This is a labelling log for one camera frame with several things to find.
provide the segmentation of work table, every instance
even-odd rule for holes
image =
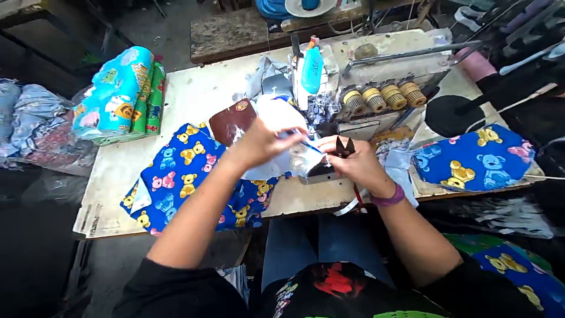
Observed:
[[[246,90],[245,75],[255,72],[262,56],[287,61],[291,52],[290,47],[282,48],[167,74],[161,134],[100,148],[73,231],[84,234],[88,239],[146,233],[119,205],[140,172],[181,125],[187,122],[205,122],[212,115],[233,105],[233,94]],[[478,87],[457,67],[444,78],[440,88],[436,97],[454,94],[473,99],[481,95]],[[489,103],[482,108],[487,117],[491,116],[487,123],[496,122],[506,126]],[[418,133],[415,136],[424,140],[427,137],[429,136]],[[543,172],[534,162],[528,174],[543,175]],[[423,182],[414,167],[411,167],[410,175],[418,200],[475,194],[451,192]],[[540,179],[522,179],[503,190],[526,186],[538,180]],[[281,178],[273,191],[270,205],[262,216],[334,212],[353,198],[355,194],[348,179],[303,185],[298,178],[287,181]]]

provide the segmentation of pink fabric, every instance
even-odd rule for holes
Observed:
[[[470,50],[470,48],[464,48],[457,52],[455,54],[455,59],[458,59],[468,50]],[[477,51],[471,53],[466,59],[462,60],[461,63],[459,63],[459,66],[465,70],[467,75],[469,75],[471,80],[475,83],[491,74],[498,73],[496,68],[494,68],[494,66],[492,66],[489,61]]]

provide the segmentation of dark clothing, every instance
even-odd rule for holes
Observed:
[[[353,263],[319,263],[269,284],[261,312],[249,312],[213,269],[173,269],[143,260],[114,317],[543,317],[510,281],[466,261],[444,278],[396,290]],[[396,315],[376,316],[381,313]]]

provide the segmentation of metal rod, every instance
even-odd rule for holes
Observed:
[[[449,51],[449,50],[459,50],[459,49],[463,49],[463,48],[469,48],[469,47],[472,47],[472,46],[479,47],[482,43],[483,43],[482,41],[476,40],[476,41],[469,41],[469,42],[465,42],[465,43],[436,46],[436,47],[433,47],[433,48],[427,48],[427,49],[422,49],[422,50],[414,50],[414,51],[407,51],[407,52],[401,52],[401,53],[380,55],[380,56],[375,56],[375,57],[368,57],[368,58],[363,58],[363,59],[359,59],[359,60],[352,59],[351,61],[349,61],[347,66],[345,66],[345,69],[343,71],[343,75],[344,76],[347,75],[349,73],[349,71],[351,71],[351,68],[353,66],[359,65],[359,64],[389,61],[391,59],[397,59],[397,58],[415,57],[415,56],[420,56],[420,55],[424,55],[424,54],[432,54],[432,53],[438,53],[438,52]]]

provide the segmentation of purple wristband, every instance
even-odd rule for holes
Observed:
[[[404,190],[398,184],[396,184],[396,190],[394,191],[394,195],[390,199],[385,199],[383,197],[374,197],[372,194],[370,195],[371,202],[375,205],[383,205],[385,207],[390,207],[391,205],[395,205],[402,201],[406,196],[404,195]]]

